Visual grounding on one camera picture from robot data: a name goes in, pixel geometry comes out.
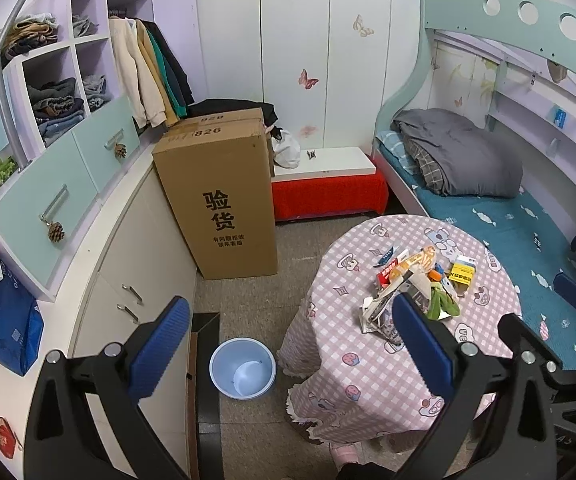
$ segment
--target light blue drawer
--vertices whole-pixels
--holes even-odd
[[[52,243],[48,227],[39,216],[64,186],[47,219],[63,225],[65,238]],[[69,236],[96,195],[75,140],[68,132],[32,162],[2,197],[0,235],[40,283],[47,285]]]
[[[71,131],[98,191],[106,187],[130,153],[139,146],[126,95],[105,104]],[[126,146],[125,158],[114,155],[117,142]]]

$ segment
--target blue tote bag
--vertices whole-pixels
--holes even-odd
[[[1,264],[0,281],[0,364],[24,376],[39,353],[44,320],[37,302]]]

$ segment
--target black pants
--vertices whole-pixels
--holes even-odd
[[[390,480],[394,474],[394,471],[373,462],[363,465],[353,463],[341,468],[337,480]]]

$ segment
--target small blue box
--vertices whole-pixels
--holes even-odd
[[[557,126],[563,129],[565,124],[565,118],[567,117],[567,113],[565,113],[561,108],[557,108],[554,114],[554,126]]]

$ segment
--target plaid pillow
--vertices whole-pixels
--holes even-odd
[[[417,161],[425,185],[430,191],[436,194],[443,194],[443,174],[439,164],[421,146],[410,137],[404,136],[405,151]]]

